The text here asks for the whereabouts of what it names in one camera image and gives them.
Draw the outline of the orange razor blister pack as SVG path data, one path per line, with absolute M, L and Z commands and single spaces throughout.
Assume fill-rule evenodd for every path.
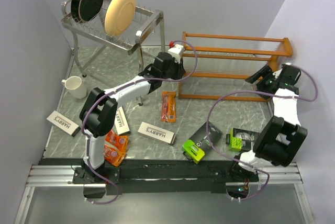
M 176 122 L 176 92 L 162 92 L 162 122 Z

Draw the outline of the orange wooden shelf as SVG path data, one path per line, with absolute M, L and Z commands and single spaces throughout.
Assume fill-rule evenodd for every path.
M 199 34 L 199 33 L 188 33 L 183 32 L 182 38 L 186 41 L 189 38 L 210 38 L 210 39 L 229 39 L 229 40 L 244 40 L 244 41 L 260 41 L 260 42 L 275 42 L 279 43 L 277 49 L 275 50 L 257 50 L 257 49 L 238 49 L 238 48 L 215 48 L 215 47 L 203 47 L 194 46 L 199 52 L 214 52 L 214 53 L 230 53 L 230 54 L 246 54 L 246 55 L 264 55 L 270 56 L 266 57 L 242 57 L 234 55 L 198 55 L 199 58 L 207 59 L 226 59 L 226 60 L 243 60 L 243 61 L 265 61 L 270 66 L 273 71 L 278 70 L 278 57 L 290 58 L 293 55 L 293 48 L 288 38 L 274 39 L 274 38 L 261 38 L 261 37 L 242 37 L 242 36 L 223 36 L 223 35 L 212 35 L 212 34 Z M 193 77 L 209 77 L 209 78 L 221 78 L 221 79 L 234 79 L 234 80 L 244 80 L 248 76 L 244 74 L 219 74 L 219 73 L 209 73 L 209 72 L 195 72 L 191 76 Z M 178 85 L 178 97 L 185 99 L 207 99 L 215 100 L 219 96 L 215 95 L 192 95 L 183 94 L 182 85 Z M 244 102 L 269 102 L 270 99 L 264 99 L 262 97 L 243 97 L 243 96 L 228 96 L 225 100 L 235 100 Z

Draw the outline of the black green razor box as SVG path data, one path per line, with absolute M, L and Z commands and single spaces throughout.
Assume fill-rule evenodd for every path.
M 252 150 L 254 142 L 259 135 L 259 132 L 232 128 L 226 134 L 226 145 L 232 152 L 248 152 Z
M 223 132 L 211 122 L 208 123 L 207 131 L 206 124 L 205 122 L 182 145 L 183 155 L 195 164 L 198 164 L 212 150 L 211 144 L 216 144 L 223 135 Z

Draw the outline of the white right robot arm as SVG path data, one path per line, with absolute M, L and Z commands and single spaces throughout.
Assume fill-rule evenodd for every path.
M 229 175 L 234 181 L 249 179 L 255 169 L 267 165 L 288 166 L 307 137 L 308 130 L 301 126 L 297 114 L 299 89 L 296 83 L 301 70 L 292 65 L 282 64 L 278 71 L 265 65 L 255 74 L 245 79 L 256 84 L 259 96 L 268 99 L 273 95 L 273 116 L 259 133 L 253 148 L 235 158 L 229 168 Z

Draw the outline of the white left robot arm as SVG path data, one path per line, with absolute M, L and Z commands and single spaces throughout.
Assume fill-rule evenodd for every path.
M 80 112 L 80 120 L 86 141 L 82 168 L 90 182 L 98 183 L 104 177 L 104 137 L 114 126 L 117 109 L 135 98 L 152 93 L 161 87 L 163 81 L 175 82 L 185 74 L 183 50 L 173 50 L 160 52 L 154 62 L 132 80 L 106 90 L 97 87 L 89 93 Z

